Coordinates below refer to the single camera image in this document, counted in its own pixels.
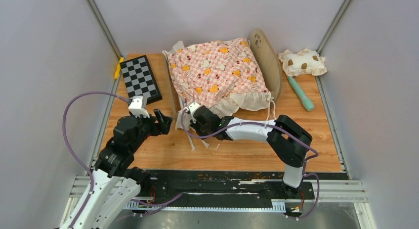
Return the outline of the pink checkered duck cushion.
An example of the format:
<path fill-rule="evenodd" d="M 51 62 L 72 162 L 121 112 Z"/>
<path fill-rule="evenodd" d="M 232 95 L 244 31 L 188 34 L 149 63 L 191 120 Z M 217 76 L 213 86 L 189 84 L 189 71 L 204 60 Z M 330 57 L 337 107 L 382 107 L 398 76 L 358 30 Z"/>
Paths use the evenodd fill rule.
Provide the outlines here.
<path fill-rule="evenodd" d="M 273 105 L 273 94 L 246 38 L 185 46 L 163 51 L 168 74 L 181 98 L 175 127 L 199 137 L 265 142 L 273 121 L 242 120 L 239 109 L 259 111 Z"/>

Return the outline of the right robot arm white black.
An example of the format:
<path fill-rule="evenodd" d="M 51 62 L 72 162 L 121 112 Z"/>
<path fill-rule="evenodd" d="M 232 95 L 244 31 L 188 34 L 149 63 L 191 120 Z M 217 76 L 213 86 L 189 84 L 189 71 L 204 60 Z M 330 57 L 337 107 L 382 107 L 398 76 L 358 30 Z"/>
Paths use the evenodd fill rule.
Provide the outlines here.
<path fill-rule="evenodd" d="M 203 105 L 192 103 L 182 115 L 189 114 L 190 126 L 196 138 L 214 137 L 218 140 L 253 140 L 267 143 L 285 164 L 282 191 L 295 198 L 302 191 L 301 183 L 307 152 L 311 150 L 312 136 L 287 115 L 276 120 L 250 121 L 233 116 L 220 118 Z"/>

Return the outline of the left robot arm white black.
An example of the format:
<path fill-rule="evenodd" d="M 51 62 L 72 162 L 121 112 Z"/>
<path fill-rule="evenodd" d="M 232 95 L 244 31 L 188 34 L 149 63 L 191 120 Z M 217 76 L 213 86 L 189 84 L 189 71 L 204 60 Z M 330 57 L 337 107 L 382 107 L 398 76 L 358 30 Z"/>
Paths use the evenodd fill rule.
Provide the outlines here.
<path fill-rule="evenodd" d="M 120 118 L 94 165 L 92 179 L 62 229 L 106 229 L 135 196 L 151 191 L 150 174 L 129 168 L 134 154 L 150 136 L 167 135 L 173 118 L 154 114 Z"/>

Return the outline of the wooden pet bed striped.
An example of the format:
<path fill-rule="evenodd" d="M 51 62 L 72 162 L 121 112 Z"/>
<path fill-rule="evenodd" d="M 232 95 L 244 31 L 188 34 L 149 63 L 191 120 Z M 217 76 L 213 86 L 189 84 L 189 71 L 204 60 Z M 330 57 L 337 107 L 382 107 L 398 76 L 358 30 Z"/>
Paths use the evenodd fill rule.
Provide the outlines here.
<path fill-rule="evenodd" d="M 249 37 L 185 45 L 163 51 L 180 106 L 196 102 L 218 116 L 271 107 L 282 91 L 279 59 L 261 29 Z"/>

